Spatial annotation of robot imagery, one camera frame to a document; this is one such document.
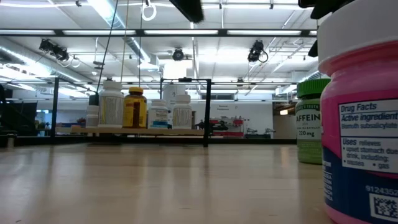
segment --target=white plastic bottle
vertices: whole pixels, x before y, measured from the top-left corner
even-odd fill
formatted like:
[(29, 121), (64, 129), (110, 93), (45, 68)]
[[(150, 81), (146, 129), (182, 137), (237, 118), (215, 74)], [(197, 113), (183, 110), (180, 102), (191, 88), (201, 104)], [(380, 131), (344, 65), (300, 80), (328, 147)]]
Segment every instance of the white plastic bottle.
[(152, 100), (152, 105), (148, 110), (149, 129), (167, 129), (169, 109), (166, 107), (165, 100)]
[(99, 95), (99, 128), (122, 128), (124, 96), (121, 90), (119, 82), (104, 82), (104, 91)]
[(192, 129), (192, 107), (190, 95), (175, 96), (173, 109), (173, 129)]
[(99, 106), (87, 106), (86, 128), (98, 127), (98, 108)]

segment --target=white pill bottle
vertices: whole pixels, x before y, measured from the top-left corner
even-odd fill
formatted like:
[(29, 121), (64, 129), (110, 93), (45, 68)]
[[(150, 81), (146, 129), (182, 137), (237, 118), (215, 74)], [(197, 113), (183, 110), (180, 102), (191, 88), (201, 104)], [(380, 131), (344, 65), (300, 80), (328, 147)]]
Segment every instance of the white pill bottle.
[(148, 110), (148, 129), (167, 129), (169, 109), (165, 100), (152, 100)]
[(192, 107), (190, 95), (175, 96), (173, 129), (192, 129)]

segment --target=wooden shelf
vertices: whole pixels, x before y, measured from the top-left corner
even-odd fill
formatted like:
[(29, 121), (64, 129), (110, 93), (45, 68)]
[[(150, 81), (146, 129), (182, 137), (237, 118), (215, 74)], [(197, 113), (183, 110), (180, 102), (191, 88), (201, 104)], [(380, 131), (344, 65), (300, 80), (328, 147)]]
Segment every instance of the wooden shelf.
[(56, 128), (58, 133), (108, 133), (108, 134), (153, 134), (202, 136), (204, 130), (192, 129), (134, 129), (134, 128)]

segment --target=wooden table surface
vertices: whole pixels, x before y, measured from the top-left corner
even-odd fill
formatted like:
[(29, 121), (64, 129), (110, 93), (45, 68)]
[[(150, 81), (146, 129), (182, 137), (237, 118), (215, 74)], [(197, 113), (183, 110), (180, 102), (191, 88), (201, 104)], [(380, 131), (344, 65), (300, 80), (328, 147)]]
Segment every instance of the wooden table surface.
[(19, 147), (0, 152), (0, 223), (331, 223), (296, 146)]

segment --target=bottle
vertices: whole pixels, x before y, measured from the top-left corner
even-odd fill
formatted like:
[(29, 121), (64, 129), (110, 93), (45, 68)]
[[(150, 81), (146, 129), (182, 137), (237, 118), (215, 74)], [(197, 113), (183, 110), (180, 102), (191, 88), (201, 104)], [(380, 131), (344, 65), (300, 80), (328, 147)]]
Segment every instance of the bottle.
[(104, 81), (104, 90), (99, 95), (99, 128), (122, 128), (123, 93), (122, 84)]
[(165, 100), (152, 100), (148, 111), (148, 128), (167, 129), (169, 109)]
[(124, 128), (146, 128), (147, 98), (140, 87), (130, 87), (129, 95), (124, 99)]
[(328, 78), (308, 80), (297, 85), (296, 104), (298, 161), (322, 164), (320, 97)]
[(173, 108), (173, 129), (192, 129), (192, 107), (190, 95), (175, 96)]
[(98, 127), (98, 106), (87, 106), (86, 128)]
[(324, 193), (339, 224), (398, 222), (398, 1), (357, 0), (318, 30)]

